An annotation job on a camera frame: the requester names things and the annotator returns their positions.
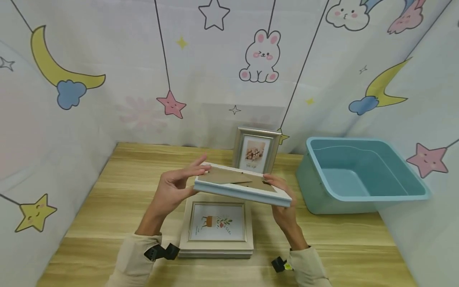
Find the pink flower drawing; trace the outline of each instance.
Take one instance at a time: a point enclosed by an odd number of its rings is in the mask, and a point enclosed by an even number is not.
[[[134,129],[154,129],[162,132],[167,127],[167,123],[162,119],[163,111],[155,109],[157,102],[154,98],[143,99],[126,97],[126,106],[117,106],[121,113],[119,119],[126,124],[133,124]]]
[[[410,7],[389,27],[387,32],[389,34],[398,34],[406,29],[413,29],[419,26],[423,20],[422,5],[425,0],[414,0]]]

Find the sleeve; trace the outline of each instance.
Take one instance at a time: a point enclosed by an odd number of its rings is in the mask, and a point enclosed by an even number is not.
[[[126,237],[119,249],[115,270],[105,287],[143,287],[154,264],[144,253],[161,241],[161,236],[131,234]]]
[[[314,247],[290,251],[287,260],[300,287],[332,287]]]

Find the yellow crescent moon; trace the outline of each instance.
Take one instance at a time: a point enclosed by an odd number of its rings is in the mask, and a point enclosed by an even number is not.
[[[46,46],[45,27],[43,25],[36,28],[30,40],[32,54],[43,76],[54,86],[60,81],[72,80],[75,83],[83,83],[87,89],[100,87],[105,82],[105,75],[91,76],[70,72],[54,61]]]
[[[395,75],[400,71],[408,60],[401,62],[393,67],[388,68],[386,71],[382,72],[379,76],[377,76],[373,82],[368,86],[367,92],[365,96],[374,96],[379,101],[377,107],[385,107],[390,105],[395,105],[406,101],[408,98],[401,98],[401,97],[394,97],[389,96],[386,94],[386,87],[391,82],[391,80],[395,77]]]

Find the white picture frame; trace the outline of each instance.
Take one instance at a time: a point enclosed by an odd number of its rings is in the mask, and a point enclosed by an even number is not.
[[[207,216],[213,217],[231,217],[232,223],[239,224],[241,236],[230,235],[225,228],[217,229],[215,226],[206,226],[208,228],[204,232],[214,234],[208,238],[196,237],[196,224],[200,223],[202,213],[198,212],[199,206],[216,207],[208,208],[210,212]],[[219,207],[238,207],[234,210],[223,210]],[[180,235],[180,252],[183,252],[183,257],[190,257],[190,254],[252,254],[253,251],[253,233],[252,233],[252,214],[250,212],[250,203],[230,197],[216,196],[212,194],[200,193],[186,200],[185,214],[182,225],[182,233]]]
[[[261,178],[260,180],[263,180],[263,174],[260,174],[260,173],[256,173],[256,172],[252,172],[248,170],[236,169],[233,167],[228,167],[228,166],[219,165],[215,163],[204,162],[203,164],[209,164],[212,166],[212,168],[225,169],[225,170],[235,171],[238,173],[245,173],[245,174],[253,175],[253,176]],[[241,186],[237,184],[231,184],[231,183],[217,184],[217,183],[207,182],[207,181],[201,180],[199,176],[195,178],[195,190],[198,190],[198,191],[203,191],[207,193],[223,195],[223,196],[228,196],[228,197],[235,197],[235,198],[244,199],[244,200],[256,201],[256,202],[266,203],[270,205],[289,207],[291,203],[291,197],[288,196],[288,194],[282,189],[277,188],[276,186],[271,186],[271,187],[273,188],[274,192],[256,189],[252,187],[247,187],[247,186]]]
[[[281,136],[278,131],[238,127],[232,166],[261,174],[270,173]]]

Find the picture frame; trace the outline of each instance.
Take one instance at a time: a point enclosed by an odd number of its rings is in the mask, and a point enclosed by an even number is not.
[[[233,148],[233,167],[261,174],[271,173],[281,135],[274,130],[238,127]]]
[[[191,196],[186,200],[179,248],[179,257],[249,258],[253,252],[250,203],[206,193]]]
[[[236,169],[215,163],[206,174],[195,178],[195,190],[250,200],[270,205],[289,207],[291,197],[280,188],[267,183],[263,174]]]

